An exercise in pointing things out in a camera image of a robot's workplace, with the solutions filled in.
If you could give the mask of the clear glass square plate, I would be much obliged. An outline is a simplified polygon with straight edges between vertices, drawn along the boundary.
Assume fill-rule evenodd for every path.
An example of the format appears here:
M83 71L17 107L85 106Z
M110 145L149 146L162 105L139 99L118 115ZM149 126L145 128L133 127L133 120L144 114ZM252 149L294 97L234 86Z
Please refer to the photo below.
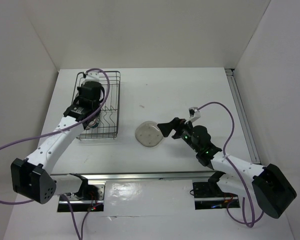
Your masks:
M158 124L154 121L145 121L135 130L136 140L147 148L157 146L164 138L162 132L158 128Z

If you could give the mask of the green red rimmed white plate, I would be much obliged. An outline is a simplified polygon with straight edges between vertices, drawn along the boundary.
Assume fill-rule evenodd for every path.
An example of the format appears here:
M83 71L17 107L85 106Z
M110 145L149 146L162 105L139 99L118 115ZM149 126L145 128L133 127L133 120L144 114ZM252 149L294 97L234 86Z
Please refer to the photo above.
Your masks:
M100 124L100 116L95 117L86 127L86 130L94 130Z

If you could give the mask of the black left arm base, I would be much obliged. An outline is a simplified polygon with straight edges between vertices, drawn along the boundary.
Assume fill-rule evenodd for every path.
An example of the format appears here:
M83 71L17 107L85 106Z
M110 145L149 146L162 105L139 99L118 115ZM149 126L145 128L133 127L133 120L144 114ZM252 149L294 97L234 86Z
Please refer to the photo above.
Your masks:
M73 176L81 180L78 191L75 191L73 195L79 200L93 200L98 201L100 197L100 189L89 184L89 181L86 177L79 174L72 174Z

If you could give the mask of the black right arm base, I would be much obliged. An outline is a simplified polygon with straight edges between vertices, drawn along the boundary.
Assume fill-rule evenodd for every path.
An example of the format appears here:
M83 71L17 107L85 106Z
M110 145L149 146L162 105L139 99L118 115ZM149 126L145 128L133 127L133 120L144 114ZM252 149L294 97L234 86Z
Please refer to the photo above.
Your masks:
M217 182L224 175L224 172L215 172L207 182L194 182L192 184L193 189L190 190L190 194L195 198L233 198L236 195L232 193L223 192L217 185Z

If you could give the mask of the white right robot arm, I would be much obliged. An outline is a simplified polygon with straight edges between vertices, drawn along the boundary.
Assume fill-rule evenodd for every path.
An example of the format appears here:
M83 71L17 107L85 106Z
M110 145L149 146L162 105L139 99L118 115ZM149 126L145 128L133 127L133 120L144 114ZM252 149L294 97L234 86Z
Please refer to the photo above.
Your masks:
M283 172L274 164L254 164L225 155L215 146L206 127L193 126L178 117L167 123L159 123L159 130L167 138L182 139L196 153L201 165L215 171L208 180L208 190L213 196L231 193L256 200L268 216L278 219L296 198L297 193Z

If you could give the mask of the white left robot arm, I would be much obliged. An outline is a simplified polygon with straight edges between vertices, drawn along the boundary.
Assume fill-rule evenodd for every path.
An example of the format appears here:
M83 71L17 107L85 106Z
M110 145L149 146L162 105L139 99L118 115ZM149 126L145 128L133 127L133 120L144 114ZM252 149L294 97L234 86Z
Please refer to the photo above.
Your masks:
M57 161L89 124L86 119L100 107L104 89L98 82L87 82L77 88L78 96L64 112L53 135L25 159L16 158L11 166L13 190L37 203L45 204L52 196L71 193L82 200L89 193L87 178L70 173L53 179Z

